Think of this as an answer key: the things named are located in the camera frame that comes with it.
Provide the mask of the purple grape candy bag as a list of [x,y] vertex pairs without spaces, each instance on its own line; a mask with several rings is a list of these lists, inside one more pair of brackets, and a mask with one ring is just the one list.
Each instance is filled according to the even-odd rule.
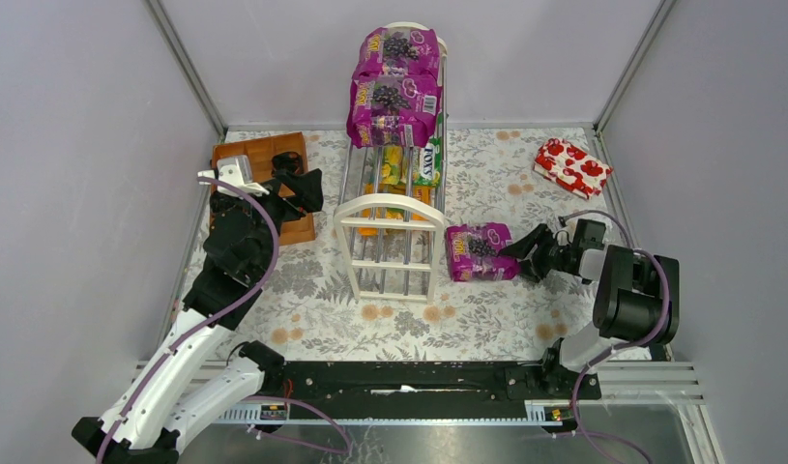
[[512,244],[504,223],[452,225],[446,229],[445,239],[452,281],[511,280],[519,274],[518,261],[500,254]]
[[423,147],[436,132],[442,96],[430,75],[361,76],[351,83],[346,132],[356,148]]
[[430,75],[439,80],[441,58],[441,42],[433,29],[380,27],[365,37],[352,78]]

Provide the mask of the yellow green candy bag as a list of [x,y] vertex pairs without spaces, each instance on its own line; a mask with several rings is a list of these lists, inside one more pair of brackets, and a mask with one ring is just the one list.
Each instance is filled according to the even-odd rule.
[[441,137],[432,137],[423,148],[387,146],[382,151],[379,184],[436,188],[442,180]]

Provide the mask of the purple grape candy bag front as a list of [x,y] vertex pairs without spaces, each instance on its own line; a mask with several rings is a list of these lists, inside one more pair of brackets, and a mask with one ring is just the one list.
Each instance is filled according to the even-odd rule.
[[423,147],[436,132],[442,96],[430,75],[361,76],[351,83],[346,132],[356,148]]

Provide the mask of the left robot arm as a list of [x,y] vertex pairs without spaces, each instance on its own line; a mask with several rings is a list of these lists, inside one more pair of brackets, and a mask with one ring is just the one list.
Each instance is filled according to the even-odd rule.
[[98,463],[175,463],[236,403],[281,383],[282,356],[251,342],[222,373],[185,393],[262,294],[277,265],[282,225],[321,211],[322,172],[277,168],[269,180],[256,181],[247,159],[238,157],[198,172],[196,180],[214,188],[210,207],[216,219],[203,244],[206,260],[168,334],[131,386],[101,416],[83,417],[74,426],[73,438]]

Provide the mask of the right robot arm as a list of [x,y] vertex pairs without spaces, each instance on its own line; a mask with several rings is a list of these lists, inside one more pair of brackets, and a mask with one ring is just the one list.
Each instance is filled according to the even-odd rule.
[[500,250],[500,255],[516,259],[520,275],[533,283],[558,272],[597,287],[589,324],[557,339],[539,361],[506,369],[508,399],[599,399],[596,370],[601,363],[629,348],[664,345],[676,335],[679,262],[608,245],[605,232],[603,223],[581,218],[573,237],[561,244],[542,224]]

